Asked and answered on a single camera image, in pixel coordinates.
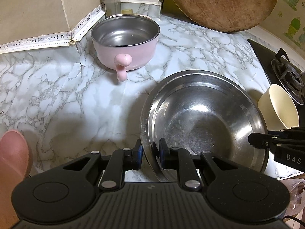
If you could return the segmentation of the left human hand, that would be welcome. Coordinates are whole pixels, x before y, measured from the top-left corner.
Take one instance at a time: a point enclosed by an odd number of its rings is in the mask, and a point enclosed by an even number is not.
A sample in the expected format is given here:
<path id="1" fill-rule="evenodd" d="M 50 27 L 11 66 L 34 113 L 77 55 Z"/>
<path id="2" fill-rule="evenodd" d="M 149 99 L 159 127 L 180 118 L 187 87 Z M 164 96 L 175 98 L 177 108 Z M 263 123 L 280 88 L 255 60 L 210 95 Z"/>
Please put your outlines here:
<path id="1" fill-rule="evenodd" d="M 11 228 L 19 219 L 12 206 L 14 188 L 29 175 L 33 155 L 23 134 L 5 132 L 1 138 L 1 228 Z"/>

